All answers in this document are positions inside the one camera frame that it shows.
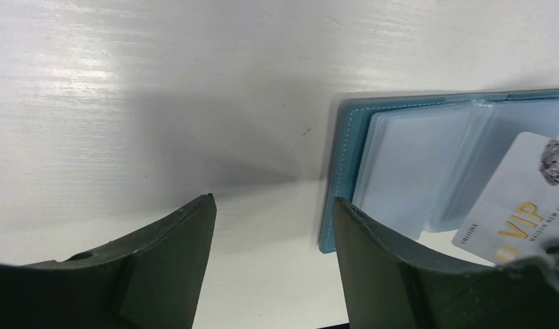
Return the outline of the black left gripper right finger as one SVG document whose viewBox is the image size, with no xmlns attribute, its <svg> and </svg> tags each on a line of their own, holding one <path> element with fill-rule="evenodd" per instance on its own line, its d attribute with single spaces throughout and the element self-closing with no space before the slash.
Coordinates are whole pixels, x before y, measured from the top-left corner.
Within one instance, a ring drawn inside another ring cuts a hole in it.
<svg viewBox="0 0 559 329">
<path fill-rule="evenodd" d="M 487 267 L 417 243 L 342 197 L 332 216 L 352 328 L 559 328 L 559 246 Z"/>
</svg>

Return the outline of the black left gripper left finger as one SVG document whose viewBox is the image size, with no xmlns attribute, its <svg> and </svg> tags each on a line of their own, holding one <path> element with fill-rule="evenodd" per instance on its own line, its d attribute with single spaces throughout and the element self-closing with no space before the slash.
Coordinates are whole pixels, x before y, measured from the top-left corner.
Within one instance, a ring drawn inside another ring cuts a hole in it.
<svg viewBox="0 0 559 329">
<path fill-rule="evenodd" d="M 191 328 L 215 220 L 201 195 L 67 260 L 0 264 L 0 328 Z"/>
</svg>

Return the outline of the blue leather card holder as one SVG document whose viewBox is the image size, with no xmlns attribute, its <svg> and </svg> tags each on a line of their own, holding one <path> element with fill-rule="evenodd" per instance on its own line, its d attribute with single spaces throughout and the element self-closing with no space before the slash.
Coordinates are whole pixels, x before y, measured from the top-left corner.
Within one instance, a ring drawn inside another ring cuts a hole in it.
<svg viewBox="0 0 559 329">
<path fill-rule="evenodd" d="M 523 132 L 559 134 L 559 88 L 344 101 L 319 250 L 336 249 L 337 197 L 411 239 L 459 228 Z"/>
</svg>

